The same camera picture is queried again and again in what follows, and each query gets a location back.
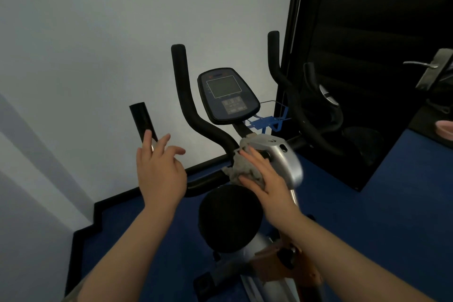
exercise bike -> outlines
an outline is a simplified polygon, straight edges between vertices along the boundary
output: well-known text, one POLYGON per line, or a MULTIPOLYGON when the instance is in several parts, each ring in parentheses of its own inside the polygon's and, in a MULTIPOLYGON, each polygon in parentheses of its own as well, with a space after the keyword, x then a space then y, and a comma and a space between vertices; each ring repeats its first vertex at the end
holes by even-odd
MULTIPOLYGON (((306 64, 304 76, 311 89, 312 101, 317 100, 315 104, 323 105, 329 114, 329 121, 321 128, 308 120, 301 108, 299 92, 281 73, 279 42, 277 31, 268 34, 270 73, 285 88, 290 115, 299 127, 299 135, 287 141, 265 133, 256 134, 245 125, 244 122, 260 110, 260 102, 232 68, 209 70, 198 77, 198 89, 212 124, 203 120, 193 102, 184 45, 173 45, 171 53, 179 103, 190 127, 222 146, 233 164, 239 144, 214 125, 232 124, 243 138, 241 143, 252 146, 269 159, 276 172, 285 179, 298 206, 295 189, 302 183, 303 169, 295 150, 311 145, 343 155, 341 149, 322 136, 341 127, 343 114, 335 99, 316 82, 313 65, 306 64)), ((139 103, 130 109, 143 139, 144 131, 152 128, 146 107, 139 103)), ((199 208, 198 227, 216 259, 213 270, 194 280, 198 300, 206 301, 218 293, 225 282, 240 276, 251 302, 322 301, 323 279, 310 259, 285 234, 280 234, 279 239, 259 234, 263 210, 257 197, 229 181, 229 176, 219 170, 187 185, 185 197, 208 192, 199 208)))

forearm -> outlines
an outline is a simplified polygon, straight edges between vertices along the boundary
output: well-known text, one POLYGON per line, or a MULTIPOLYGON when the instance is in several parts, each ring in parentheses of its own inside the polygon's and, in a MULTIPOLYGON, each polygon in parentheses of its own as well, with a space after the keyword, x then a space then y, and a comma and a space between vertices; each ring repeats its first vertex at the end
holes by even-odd
POLYGON ((173 213, 145 208, 94 267, 78 302, 135 302, 173 213))
POLYGON ((432 301, 308 217, 298 214, 294 218, 283 231, 343 301, 432 301))

hand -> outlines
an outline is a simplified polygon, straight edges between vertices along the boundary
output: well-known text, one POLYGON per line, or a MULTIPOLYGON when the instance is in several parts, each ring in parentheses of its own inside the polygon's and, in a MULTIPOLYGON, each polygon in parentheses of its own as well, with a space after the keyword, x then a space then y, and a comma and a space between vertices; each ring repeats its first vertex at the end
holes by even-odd
POLYGON ((185 149, 168 146, 170 134, 161 138, 151 150, 151 131, 144 133, 143 147, 137 149, 137 175, 145 208, 164 208, 174 213, 187 189, 187 174, 174 158, 185 149))
POLYGON ((271 166, 268 159, 264 159, 254 148, 249 147, 250 154, 239 151, 243 157, 250 161, 263 175, 264 191, 252 180, 240 176, 242 185, 252 190, 258 197, 264 209, 266 219, 280 231, 285 232, 291 220, 300 213, 293 202, 285 180, 280 177, 271 166))

blue carpet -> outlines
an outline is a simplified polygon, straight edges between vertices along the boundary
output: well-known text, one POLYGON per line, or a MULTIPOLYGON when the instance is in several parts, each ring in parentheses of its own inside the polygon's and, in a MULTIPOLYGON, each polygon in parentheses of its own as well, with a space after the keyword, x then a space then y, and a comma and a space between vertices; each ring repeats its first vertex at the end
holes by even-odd
MULTIPOLYGON (((453 151, 405 131, 361 193, 301 158, 301 209, 358 251, 438 301, 453 281, 453 151)), ((222 165, 190 177, 196 179, 222 165)), ((203 196, 184 199, 151 265, 140 301, 196 301, 192 281, 213 265, 197 229, 203 196)), ((84 277, 143 209, 135 198, 105 210, 85 241, 84 277)), ((263 221, 262 231, 270 227, 263 221)), ((329 301, 338 299, 329 292, 329 301)), ((238 282, 212 302, 247 301, 238 282)))

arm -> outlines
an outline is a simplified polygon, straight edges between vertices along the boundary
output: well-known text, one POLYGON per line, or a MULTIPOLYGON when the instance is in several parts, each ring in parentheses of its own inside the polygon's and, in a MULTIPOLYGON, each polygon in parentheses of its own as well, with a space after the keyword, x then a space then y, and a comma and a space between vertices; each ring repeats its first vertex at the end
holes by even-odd
POLYGON ((240 151, 263 174, 265 190, 241 177, 263 205, 266 218, 290 236, 314 262, 343 301, 433 301, 304 216, 294 204, 283 178, 257 151, 240 151))
POLYGON ((151 132, 137 150, 137 174, 145 208, 84 282, 78 302, 138 301, 154 254, 164 238, 187 187, 187 175, 175 154, 165 149, 167 134, 151 151, 151 132))

